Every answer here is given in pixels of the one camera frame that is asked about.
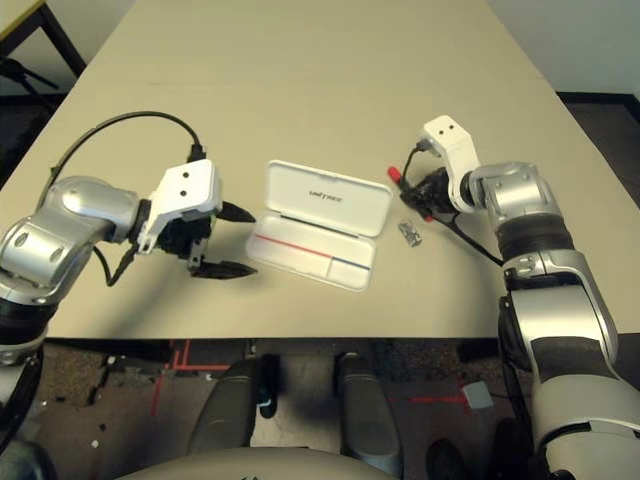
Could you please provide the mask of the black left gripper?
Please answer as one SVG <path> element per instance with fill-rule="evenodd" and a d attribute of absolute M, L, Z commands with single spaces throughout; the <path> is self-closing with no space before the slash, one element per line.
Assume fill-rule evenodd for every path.
<path fill-rule="evenodd" d="M 247 210 L 224 201 L 215 215 L 219 220 L 235 223 L 255 223 L 255 217 Z M 158 237 L 158 247 L 165 253 L 175 255 L 187 262 L 194 278 L 231 280 L 254 275 L 257 270 L 238 262 L 205 261 L 205 253 L 212 234 L 211 218 L 191 221 L 175 219 L 169 222 Z"/>

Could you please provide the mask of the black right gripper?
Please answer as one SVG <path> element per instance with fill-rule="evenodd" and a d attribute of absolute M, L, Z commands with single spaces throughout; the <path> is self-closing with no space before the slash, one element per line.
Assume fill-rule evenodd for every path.
<path fill-rule="evenodd" d="M 429 209 L 452 209 L 448 186 L 449 175 L 446 169 L 438 168 L 423 178 L 419 188 L 404 188 L 400 198 L 407 206 L 425 205 Z"/>

